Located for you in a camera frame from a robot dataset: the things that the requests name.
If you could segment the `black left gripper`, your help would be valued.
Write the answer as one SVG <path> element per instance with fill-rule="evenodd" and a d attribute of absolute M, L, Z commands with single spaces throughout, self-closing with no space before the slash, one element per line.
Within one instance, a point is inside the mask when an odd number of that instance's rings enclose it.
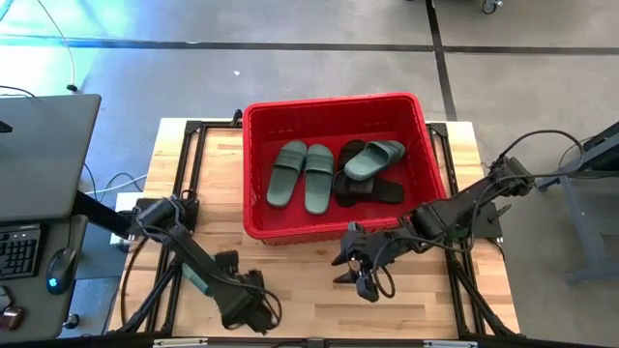
<path fill-rule="evenodd" d="M 239 272 L 237 250 L 218 252 L 215 262 L 228 276 Z M 266 334 L 275 327 L 275 314 L 265 303 L 264 277 L 258 270 L 249 270 L 240 275 L 240 281 L 247 286 L 230 286 L 220 295 L 221 323 L 228 330 L 246 325 L 255 333 Z"/>

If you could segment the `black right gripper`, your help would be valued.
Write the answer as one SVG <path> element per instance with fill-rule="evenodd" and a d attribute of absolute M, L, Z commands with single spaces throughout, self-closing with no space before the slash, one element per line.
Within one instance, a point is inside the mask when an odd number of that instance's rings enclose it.
<path fill-rule="evenodd" d="M 359 260 L 363 266 L 386 266 L 398 257 L 411 250 L 411 242 L 400 230 L 368 233 L 355 221 L 348 224 L 347 231 L 340 240 L 339 254 L 331 262 L 339 266 L 353 259 Z M 361 271 L 349 269 L 343 275 L 337 276 L 335 284 L 355 284 L 363 275 Z"/>

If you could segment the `dark green rubber slide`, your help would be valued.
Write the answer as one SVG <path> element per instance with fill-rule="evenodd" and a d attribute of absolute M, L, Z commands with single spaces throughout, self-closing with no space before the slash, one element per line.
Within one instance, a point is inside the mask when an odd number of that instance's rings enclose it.
<path fill-rule="evenodd" d="M 346 163 L 344 173 L 352 180 L 364 181 L 395 165 L 405 152 L 404 145 L 395 140 L 371 141 Z"/>
<path fill-rule="evenodd" d="M 280 148 L 272 165 L 267 189 L 267 202 L 284 208 L 291 199 L 296 182 L 305 163 L 308 146 L 300 140 L 290 141 Z"/>
<path fill-rule="evenodd" d="M 313 144 L 305 163 L 305 208 L 311 215 L 323 215 L 329 206 L 335 158 L 329 148 Z"/>
<path fill-rule="evenodd" d="M 212 297 L 213 294 L 209 285 L 186 263 L 182 265 L 183 276 L 203 295 Z"/>

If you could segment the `red plastic bin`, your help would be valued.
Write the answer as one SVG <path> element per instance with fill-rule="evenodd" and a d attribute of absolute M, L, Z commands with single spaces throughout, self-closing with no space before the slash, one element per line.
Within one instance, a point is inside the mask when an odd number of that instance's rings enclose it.
<path fill-rule="evenodd" d="M 334 155 L 352 140 L 400 142 L 403 158 L 380 175 L 402 186 L 402 202 L 345 208 L 331 201 L 315 216 L 305 208 L 305 183 L 299 180 L 285 207 L 269 205 L 273 164 L 280 149 L 296 140 L 324 145 Z M 244 112 L 243 146 L 244 228 L 270 246 L 337 240 L 351 221 L 368 231 L 393 227 L 399 217 L 446 195 L 421 105 L 410 93 L 254 103 Z"/>

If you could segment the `white power box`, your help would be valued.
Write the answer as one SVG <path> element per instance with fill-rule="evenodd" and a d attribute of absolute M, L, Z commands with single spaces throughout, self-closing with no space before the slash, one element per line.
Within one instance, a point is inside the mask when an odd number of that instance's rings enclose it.
<path fill-rule="evenodd" d="M 143 198 L 143 192 L 120 192 L 116 196 L 116 203 L 114 210 L 116 212 L 121 211 L 131 211 L 135 206 L 135 203 L 138 199 Z M 128 239 L 123 239 L 116 235 L 110 236 L 110 244 L 112 246 L 117 247 L 128 247 L 135 240 L 135 237 L 129 237 Z"/>

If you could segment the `black computer mouse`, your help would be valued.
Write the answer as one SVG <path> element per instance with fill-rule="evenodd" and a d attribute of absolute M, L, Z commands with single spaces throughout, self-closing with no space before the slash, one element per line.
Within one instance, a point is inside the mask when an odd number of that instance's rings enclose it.
<path fill-rule="evenodd" d="M 62 295 L 73 284 L 76 251 L 71 247 L 58 249 L 50 258 L 45 272 L 45 286 L 52 295 Z"/>

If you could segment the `grey desk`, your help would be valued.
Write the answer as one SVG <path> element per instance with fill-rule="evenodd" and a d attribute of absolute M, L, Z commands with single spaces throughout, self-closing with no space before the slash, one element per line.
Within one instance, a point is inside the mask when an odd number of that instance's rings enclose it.
<path fill-rule="evenodd" d="M 23 319 L 15 331 L 0 332 L 0 344 L 55 338 L 62 332 L 63 323 L 70 313 L 88 219 L 73 216 L 31 224 L 39 224 L 42 228 L 38 271 L 32 277 L 0 280 L 0 311 L 8 306 L 18 306 L 24 310 Z M 52 295 L 45 286 L 45 272 L 52 255 L 64 247 L 76 251 L 73 284 L 64 294 Z"/>

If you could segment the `black keyboard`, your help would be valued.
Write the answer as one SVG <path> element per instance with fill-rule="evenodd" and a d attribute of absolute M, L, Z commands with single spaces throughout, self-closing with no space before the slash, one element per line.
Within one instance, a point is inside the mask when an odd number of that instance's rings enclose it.
<path fill-rule="evenodd" d="M 41 243 L 39 224 L 0 226 L 0 280 L 35 276 Z"/>

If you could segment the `grey flat monitor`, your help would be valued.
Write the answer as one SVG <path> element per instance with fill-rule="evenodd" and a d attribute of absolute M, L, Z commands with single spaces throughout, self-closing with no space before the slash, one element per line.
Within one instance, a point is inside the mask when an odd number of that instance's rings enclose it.
<path fill-rule="evenodd" d="M 102 97 L 0 99 L 0 222 L 66 217 Z"/>

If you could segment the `small brown object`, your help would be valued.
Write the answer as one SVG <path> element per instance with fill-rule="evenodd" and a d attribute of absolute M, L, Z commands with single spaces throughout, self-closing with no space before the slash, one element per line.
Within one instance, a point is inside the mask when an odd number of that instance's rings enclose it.
<path fill-rule="evenodd" d="M 15 331 L 24 315 L 24 310 L 18 306 L 8 306 L 0 311 L 0 332 Z"/>

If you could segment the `silver bracket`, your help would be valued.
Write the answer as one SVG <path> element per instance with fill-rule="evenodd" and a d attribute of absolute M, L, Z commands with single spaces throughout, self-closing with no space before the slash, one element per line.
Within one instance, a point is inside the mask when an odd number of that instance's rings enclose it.
<path fill-rule="evenodd" d="M 200 337 L 175 337 L 156 339 L 152 348 L 204 348 L 208 346 L 207 338 Z"/>
<path fill-rule="evenodd" d="M 424 348 L 479 348 L 475 341 L 424 340 Z"/>

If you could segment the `grey metal table frame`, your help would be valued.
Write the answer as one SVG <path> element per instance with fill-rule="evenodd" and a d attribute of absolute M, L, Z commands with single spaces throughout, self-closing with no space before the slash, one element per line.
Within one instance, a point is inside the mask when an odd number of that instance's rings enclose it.
<path fill-rule="evenodd" d="M 580 141 L 584 160 L 561 158 L 537 190 L 557 185 L 564 193 L 586 265 L 567 275 L 576 284 L 619 276 L 619 122 Z"/>

